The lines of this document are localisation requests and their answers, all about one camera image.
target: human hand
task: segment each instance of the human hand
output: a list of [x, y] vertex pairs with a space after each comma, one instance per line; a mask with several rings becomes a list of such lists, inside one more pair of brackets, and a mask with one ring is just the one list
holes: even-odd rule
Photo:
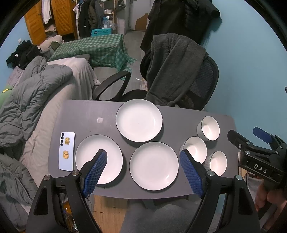
[[276, 189], [267, 192], [263, 183], [264, 181], [259, 185], [256, 193], [255, 208], [258, 212], [258, 210], [265, 205], [266, 200], [271, 204], [277, 205], [277, 210], [275, 211], [274, 215], [271, 216], [264, 225], [264, 229], [269, 230], [284, 209], [286, 205], [286, 199], [283, 195], [283, 190]]

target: mattress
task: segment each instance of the mattress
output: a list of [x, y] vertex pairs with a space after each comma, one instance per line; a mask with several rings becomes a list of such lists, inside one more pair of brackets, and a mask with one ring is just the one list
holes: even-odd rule
[[91, 100], [92, 88], [97, 81], [90, 64], [84, 58], [64, 58], [48, 62], [66, 65], [73, 77], [60, 86], [46, 101], [38, 124], [25, 142], [20, 162], [29, 170], [37, 186], [48, 174], [48, 156], [54, 124], [65, 100]]

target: blue gripper pad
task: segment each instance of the blue gripper pad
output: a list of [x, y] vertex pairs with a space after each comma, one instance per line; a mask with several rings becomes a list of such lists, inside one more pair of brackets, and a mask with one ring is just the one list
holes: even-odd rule
[[190, 162], [185, 151], [180, 152], [179, 160], [181, 167], [186, 175], [192, 191], [197, 194], [200, 198], [204, 196], [204, 191], [202, 188], [202, 182], [199, 174], [195, 170], [194, 166]]
[[253, 129], [253, 134], [268, 144], [272, 143], [271, 135], [258, 127]]
[[85, 197], [94, 191], [96, 184], [98, 183], [98, 180], [107, 164], [107, 160], [107, 152], [103, 151], [86, 176], [84, 181], [84, 189], [82, 192]]

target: blue wall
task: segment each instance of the blue wall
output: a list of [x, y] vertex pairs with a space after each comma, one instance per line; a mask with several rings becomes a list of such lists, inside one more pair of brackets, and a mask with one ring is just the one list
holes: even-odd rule
[[220, 19], [205, 46], [219, 68], [206, 111], [230, 115], [237, 131], [254, 144], [255, 126], [287, 142], [287, 52], [267, 22], [244, 0], [213, 0]]
[[6, 81], [9, 78], [9, 75], [12, 73], [13, 69], [7, 66], [6, 60], [11, 55], [11, 53], [15, 52], [17, 46], [19, 45], [18, 40], [31, 40], [26, 22], [24, 17], [16, 24], [16, 26], [12, 29], [3, 45], [0, 48], [0, 90], [4, 88]]

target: green checkered tablecloth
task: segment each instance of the green checkered tablecloth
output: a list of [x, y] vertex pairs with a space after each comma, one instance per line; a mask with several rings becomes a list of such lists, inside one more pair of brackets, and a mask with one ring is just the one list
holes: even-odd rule
[[61, 44], [49, 61], [89, 54], [92, 67], [105, 66], [116, 68], [117, 71], [131, 72], [128, 64], [136, 59], [130, 57], [125, 47], [123, 34], [92, 36]]

